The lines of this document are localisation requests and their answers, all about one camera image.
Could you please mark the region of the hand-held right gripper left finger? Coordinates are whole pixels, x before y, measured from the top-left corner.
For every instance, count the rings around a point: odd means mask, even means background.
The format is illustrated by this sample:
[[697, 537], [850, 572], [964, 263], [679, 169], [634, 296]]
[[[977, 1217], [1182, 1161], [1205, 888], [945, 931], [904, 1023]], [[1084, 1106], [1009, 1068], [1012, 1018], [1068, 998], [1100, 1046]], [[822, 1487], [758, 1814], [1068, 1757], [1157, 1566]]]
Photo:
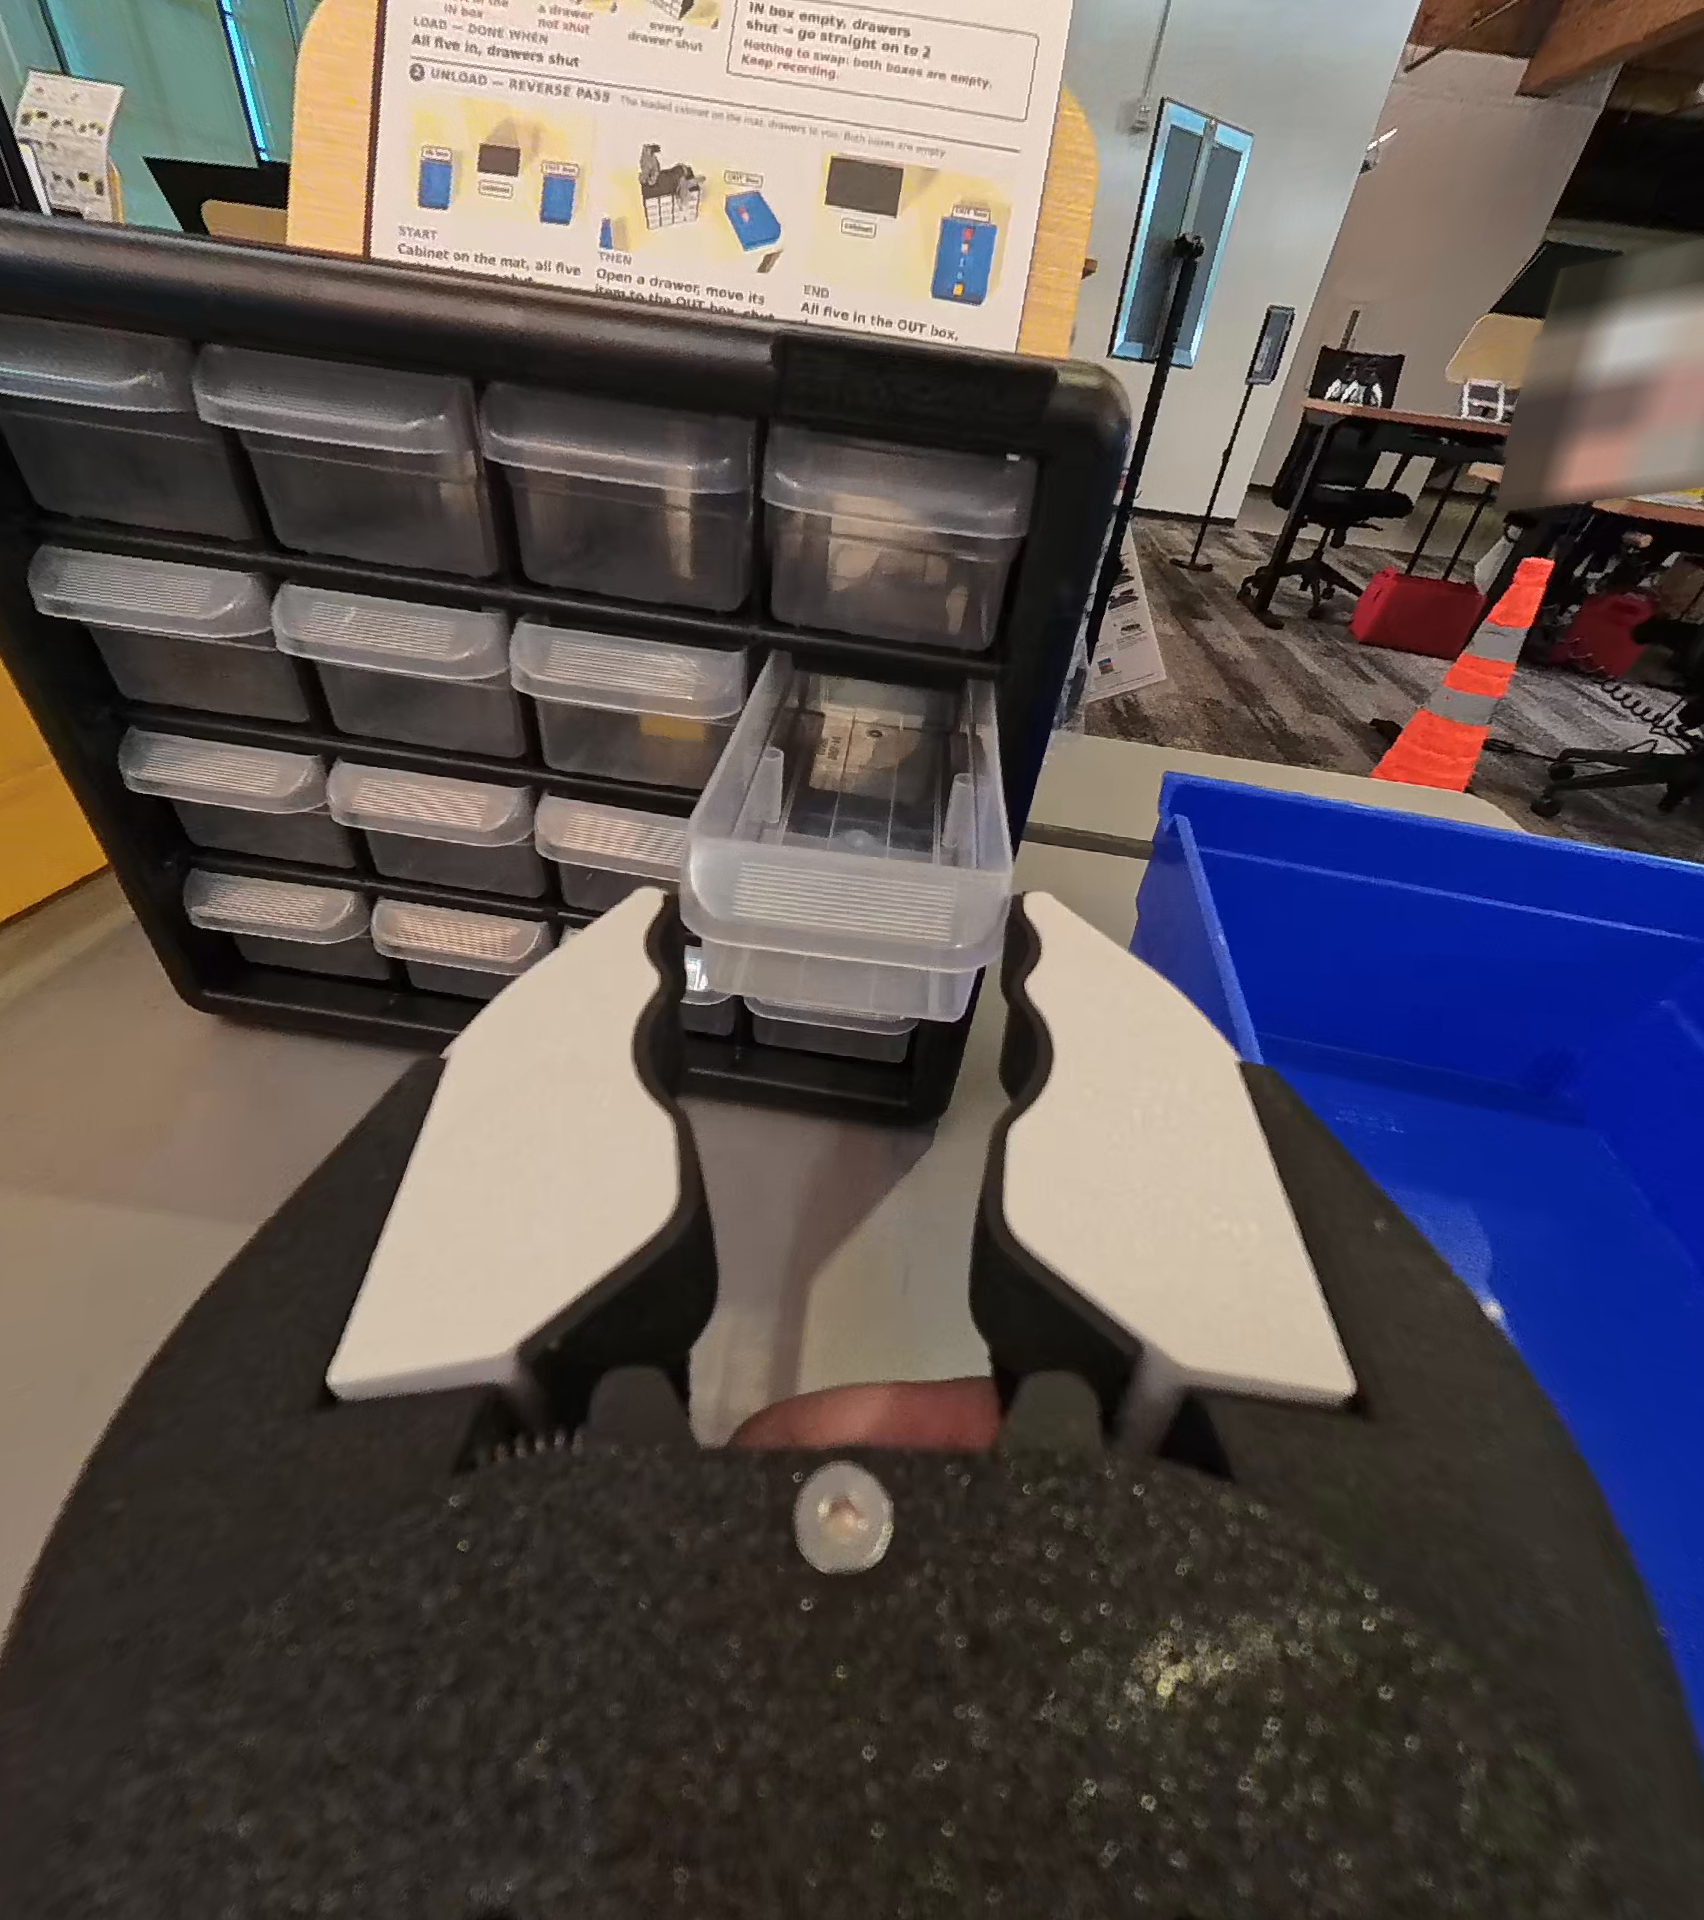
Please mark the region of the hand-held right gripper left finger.
[[675, 900], [642, 888], [443, 1053], [325, 1386], [339, 1403], [537, 1389], [688, 1393], [718, 1294], [690, 1121]]

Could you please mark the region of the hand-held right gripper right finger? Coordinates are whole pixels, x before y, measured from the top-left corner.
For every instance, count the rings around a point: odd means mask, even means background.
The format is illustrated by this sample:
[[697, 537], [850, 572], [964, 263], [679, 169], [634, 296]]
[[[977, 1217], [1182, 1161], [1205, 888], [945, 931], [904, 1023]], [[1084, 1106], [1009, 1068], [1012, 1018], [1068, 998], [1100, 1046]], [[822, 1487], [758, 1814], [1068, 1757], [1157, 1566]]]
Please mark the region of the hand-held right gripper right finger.
[[1050, 893], [1009, 914], [970, 1312], [1012, 1405], [1061, 1377], [1130, 1452], [1193, 1395], [1343, 1410], [1361, 1381], [1238, 1050]]

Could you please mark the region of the blue plastic bin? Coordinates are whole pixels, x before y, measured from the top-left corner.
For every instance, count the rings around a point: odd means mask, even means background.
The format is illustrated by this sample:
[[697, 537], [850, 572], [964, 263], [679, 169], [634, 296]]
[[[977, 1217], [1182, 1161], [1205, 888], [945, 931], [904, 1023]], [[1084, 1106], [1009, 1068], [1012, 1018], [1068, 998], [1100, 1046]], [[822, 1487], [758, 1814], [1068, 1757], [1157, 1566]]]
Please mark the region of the blue plastic bin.
[[1165, 774], [1132, 950], [1555, 1401], [1704, 1741], [1704, 865]]

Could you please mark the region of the clear plastic drawer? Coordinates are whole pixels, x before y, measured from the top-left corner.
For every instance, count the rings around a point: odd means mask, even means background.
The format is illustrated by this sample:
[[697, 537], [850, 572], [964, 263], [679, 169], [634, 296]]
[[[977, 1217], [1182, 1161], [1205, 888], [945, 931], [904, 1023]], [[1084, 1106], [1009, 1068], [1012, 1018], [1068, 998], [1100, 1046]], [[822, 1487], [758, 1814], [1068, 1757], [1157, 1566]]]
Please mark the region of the clear plastic drawer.
[[730, 995], [956, 1023], [1001, 955], [1012, 883], [983, 678], [897, 685], [773, 654], [688, 819], [679, 911]]

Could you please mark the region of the white floor sign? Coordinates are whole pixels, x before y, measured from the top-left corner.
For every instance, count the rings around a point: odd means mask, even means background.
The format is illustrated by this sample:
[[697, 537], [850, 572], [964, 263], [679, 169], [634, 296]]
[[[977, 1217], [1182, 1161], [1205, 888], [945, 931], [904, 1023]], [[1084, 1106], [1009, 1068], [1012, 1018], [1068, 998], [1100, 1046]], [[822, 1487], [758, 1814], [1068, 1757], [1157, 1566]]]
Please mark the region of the white floor sign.
[[1097, 636], [1084, 641], [1081, 704], [1119, 701], [1169, 681], [1165, 657], [1139, 575], [1132, 534], [1124, 537], [1114, 591]]

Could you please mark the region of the orange traffic cone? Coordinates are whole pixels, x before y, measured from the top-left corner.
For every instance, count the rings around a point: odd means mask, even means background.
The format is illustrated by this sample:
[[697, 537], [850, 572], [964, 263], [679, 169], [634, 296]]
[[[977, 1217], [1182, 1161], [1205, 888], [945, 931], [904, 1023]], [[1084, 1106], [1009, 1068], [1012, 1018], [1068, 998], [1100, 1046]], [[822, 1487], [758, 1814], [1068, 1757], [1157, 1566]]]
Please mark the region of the orange traffic cone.
[[1464, 654], [1387, 739], [1369, 780], [1446, 794], [1469, 786], [1550, 582], [1548, 558], [1527, 558], [1513, 567]]

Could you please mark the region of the red box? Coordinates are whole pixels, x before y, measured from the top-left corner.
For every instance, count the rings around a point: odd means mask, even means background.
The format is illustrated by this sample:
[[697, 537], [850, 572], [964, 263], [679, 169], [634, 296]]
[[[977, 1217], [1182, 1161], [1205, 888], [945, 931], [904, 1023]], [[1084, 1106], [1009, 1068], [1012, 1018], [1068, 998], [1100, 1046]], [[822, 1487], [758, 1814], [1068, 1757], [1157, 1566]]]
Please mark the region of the red box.
[[1356, 644], [1453, 662], [1480, 627], [1481, 605], [1485, 595], [1469, 580], [1385, 567], [1363, 588], [1349, 635]]
[[1584, 668], [1602, 678], [1632, 678], [1645, 651], [1638, 629], [1657, 616], [1654, 599], [1640, 591], [1609, 591], [1589, 598], [1575, 622]]

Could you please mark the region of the black tripod stand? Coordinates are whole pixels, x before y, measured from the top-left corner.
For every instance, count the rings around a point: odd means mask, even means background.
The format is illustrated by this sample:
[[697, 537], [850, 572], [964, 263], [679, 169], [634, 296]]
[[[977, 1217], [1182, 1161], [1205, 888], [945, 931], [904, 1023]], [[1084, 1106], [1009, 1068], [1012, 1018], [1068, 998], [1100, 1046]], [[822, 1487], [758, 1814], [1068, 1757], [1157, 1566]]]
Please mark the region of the black tripod stand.
[[[1158, 341], [1158, 359], [1157, 359], [1157, 372], [1158, 374], [1170, 374], [1170, 372], [1179, 369], [1177, 368], [1177, 355], [1182, 351], [1179, 340], [1184, 334], [1184, 326], [1187, 326], [1189, 311], [1193, 306], [1193, 296], [1196, 296], [1196, 289], [1198, 289], [1198, 282], [1201, 282], [1201, 264], [1205, 260], [1203, 237], [1198, 231], [1177, 234], [1172, 246], [1170, 246], [1170, 257], [1172, 257], [1172, 264], [1174, 264], [1174, 286], [1172, 286], [1170, 304], [1169, 304], [1169, 320], [1165, 320], [1165, 327], [1163, 327], [1163, 334], [1160, 334], [1160, 341]], [[1212, 572], [1212, 565], [1203, 559], [1203, 547], [1205, 547], [1205, 540], [1211, 537], [1211, 523], [1212, 523], [1214, 510], [1217, 510], [1219, 492], [1224, 489], [1226, 464], [1228, 464], [1228, 445], [1226, 445], [1224, 457], [1221, 457], [1221, 461], [1214, 470], [1208, 500], [1205, 500], [1205, 505], [1201, 510], [1201, 517], [1196, 523], [1196, 531], [1193, 531], [1189, 555], [1184, 559], [1174, 561], [1179, 568], [1184, 568], [1189, 573]]]

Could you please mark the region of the blue framed glass door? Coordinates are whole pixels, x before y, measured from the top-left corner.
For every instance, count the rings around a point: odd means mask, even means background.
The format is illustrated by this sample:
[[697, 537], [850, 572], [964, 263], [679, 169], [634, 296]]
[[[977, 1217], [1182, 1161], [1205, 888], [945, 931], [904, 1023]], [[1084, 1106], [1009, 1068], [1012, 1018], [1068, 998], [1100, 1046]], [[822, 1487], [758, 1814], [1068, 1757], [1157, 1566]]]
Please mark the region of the blue framed glass door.
[[1251, 131], [1174, 101], [1157, 105], [1143, 195], [1114, 306], [1110, 359], [1157, 362], [1174, 286], [1170, 246], [1177, 234], [1198, 231], [1205, 242], [1205, 260], [1179, 340], [1177, 368], [1189, 369], [1196, 362], [1251, 155]]

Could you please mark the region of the white framed sign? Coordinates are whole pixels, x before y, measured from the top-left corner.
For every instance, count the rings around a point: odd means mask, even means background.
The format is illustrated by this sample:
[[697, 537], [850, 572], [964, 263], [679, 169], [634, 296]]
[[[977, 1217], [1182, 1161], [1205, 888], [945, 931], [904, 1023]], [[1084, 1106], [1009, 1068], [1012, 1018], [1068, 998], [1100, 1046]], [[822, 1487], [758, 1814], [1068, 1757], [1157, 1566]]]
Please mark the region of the white framed sign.
[[1073, 5], [385, 5], [365, 253], [1015, 351]]

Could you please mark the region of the small white poster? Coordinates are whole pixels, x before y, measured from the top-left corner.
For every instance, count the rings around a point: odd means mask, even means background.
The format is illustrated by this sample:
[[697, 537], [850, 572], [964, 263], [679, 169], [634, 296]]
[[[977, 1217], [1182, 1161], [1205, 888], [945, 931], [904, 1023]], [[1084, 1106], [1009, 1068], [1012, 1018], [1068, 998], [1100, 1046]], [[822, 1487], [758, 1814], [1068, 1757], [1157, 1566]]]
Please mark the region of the small white poster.
[[111, 136], [125, 90], [31, 67], [15, 107], [15, 138], [37, 203], [54, 217], [88, 225], [125, 221]]

